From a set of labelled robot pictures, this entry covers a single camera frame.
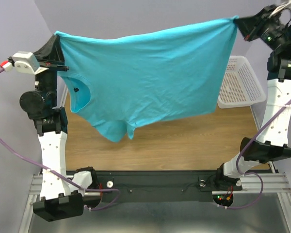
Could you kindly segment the aluminium frame rail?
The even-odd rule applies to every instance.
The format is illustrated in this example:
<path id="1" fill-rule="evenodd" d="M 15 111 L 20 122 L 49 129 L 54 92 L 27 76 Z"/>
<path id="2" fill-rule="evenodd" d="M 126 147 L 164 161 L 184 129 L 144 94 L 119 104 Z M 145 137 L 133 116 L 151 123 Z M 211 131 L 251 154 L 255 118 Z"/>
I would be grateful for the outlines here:
<path id="1" fill-rule="evenodd" d="M 291 187 L 285 173 L 259 174 L 263 181 L 263 193 L 291 193 Z M 261 190 L 261 181 L 257 175 L 241 177 L 241 190 L 233 188 L 233 193 L 258 194 Z M 42 188 L 42 176 L 34 175 L 30 185 L 29 194 L 39 195 Z"/>

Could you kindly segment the white plastic basket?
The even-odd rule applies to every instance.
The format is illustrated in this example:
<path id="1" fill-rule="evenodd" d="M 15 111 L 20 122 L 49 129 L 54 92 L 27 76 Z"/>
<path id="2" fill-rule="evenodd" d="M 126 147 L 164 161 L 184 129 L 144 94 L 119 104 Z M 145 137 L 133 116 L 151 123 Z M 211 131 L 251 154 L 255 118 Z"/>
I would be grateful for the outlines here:
<path id="1" fill-rule="evenodd" d="M 265 100 L 265 92 L 247 58 L 230 56 L 219 92 L 218 107 L 247 107 Z"/>

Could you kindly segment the turquoise t-shirt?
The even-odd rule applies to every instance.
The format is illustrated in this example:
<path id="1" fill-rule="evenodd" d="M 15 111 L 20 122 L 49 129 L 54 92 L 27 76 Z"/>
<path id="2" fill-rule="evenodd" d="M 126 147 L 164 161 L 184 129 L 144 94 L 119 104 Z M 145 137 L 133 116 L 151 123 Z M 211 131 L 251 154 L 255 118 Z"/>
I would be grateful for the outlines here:
<path id="1" fill-rule="evenodd" d="M 214 112 L 237 28 L 229 17 L 117 39 L 55 34 L 71 112 L 119 142 L 155 122 Z"/>

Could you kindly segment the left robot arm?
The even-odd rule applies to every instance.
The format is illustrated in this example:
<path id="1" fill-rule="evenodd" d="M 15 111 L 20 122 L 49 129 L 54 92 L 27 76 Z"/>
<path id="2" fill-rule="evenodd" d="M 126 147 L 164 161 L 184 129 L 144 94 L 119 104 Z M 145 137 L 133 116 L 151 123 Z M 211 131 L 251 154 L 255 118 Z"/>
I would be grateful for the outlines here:
<path id="1" fill-rule="evenodd" d="M 66 176 L 65 145 L 67 116 L 64 107 L 57 105 L 57 73 L 68 71 L 60 38 L 53 35 L 38 51 L 21 52 L 16 67 L 34 74 L 34 90 L 23 93 L 19 104 L 34 122 L 42 151 L 42 188 L 40 200 L 33 204 L 33 212 L 52 222 L 81 216 L 84 211 L 85 190 L 99 187 L 93 167 L 76 170 L 72 181 Z"/>

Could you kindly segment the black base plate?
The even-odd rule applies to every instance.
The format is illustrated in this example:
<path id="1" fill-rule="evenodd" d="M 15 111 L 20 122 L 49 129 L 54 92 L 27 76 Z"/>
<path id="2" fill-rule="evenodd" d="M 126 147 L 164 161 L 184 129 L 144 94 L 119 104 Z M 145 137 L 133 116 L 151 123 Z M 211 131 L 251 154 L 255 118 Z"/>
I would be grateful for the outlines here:
<path id="1" fill-rule="evenodd" d="M 211 202 L 214 193 L 241 191 L 235 182 L 216 182 L 214 170 L 111 171 L 97 170 L 91 189 L 112 187 L 119 192 L 102 195 L 103 202 Z"/>

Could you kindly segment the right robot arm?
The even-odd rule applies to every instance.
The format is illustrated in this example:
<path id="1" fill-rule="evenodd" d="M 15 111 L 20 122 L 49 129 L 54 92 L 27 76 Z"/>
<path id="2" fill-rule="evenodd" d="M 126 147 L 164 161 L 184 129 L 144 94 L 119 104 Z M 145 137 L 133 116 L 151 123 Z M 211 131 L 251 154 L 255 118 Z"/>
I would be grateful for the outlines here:
<path id="1" fill-rule="evenodd" d="M 213 183 L 219 190 L 237 186 L 240 177 L 255 166 L 291 158 L 291 17 L 285 24 L 280 21 L 285 10 L 291 11 L 291 0 L 234 20 L 245 41 L 261 39 L 272 52 L 267 62 L 268 97 L 262 127 L 252 138 L 243 138 L 240 152 L 216 170 Z"/>

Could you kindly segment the left aluminium side rail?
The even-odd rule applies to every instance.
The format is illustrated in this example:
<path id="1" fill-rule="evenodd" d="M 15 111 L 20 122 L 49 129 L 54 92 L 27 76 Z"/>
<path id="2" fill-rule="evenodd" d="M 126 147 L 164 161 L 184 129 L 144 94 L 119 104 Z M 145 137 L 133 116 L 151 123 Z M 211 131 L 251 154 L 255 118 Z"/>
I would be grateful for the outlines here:
<path id="1" fill-rule="evenodd" d="M 60 95 L 59 95 L 58 107 L 65 106 L 67 95 L 68 95 L 68 88 L 66 85 L 63 85 L 63 87 L 61 88 L 61 91 L 60 91 Z"/>

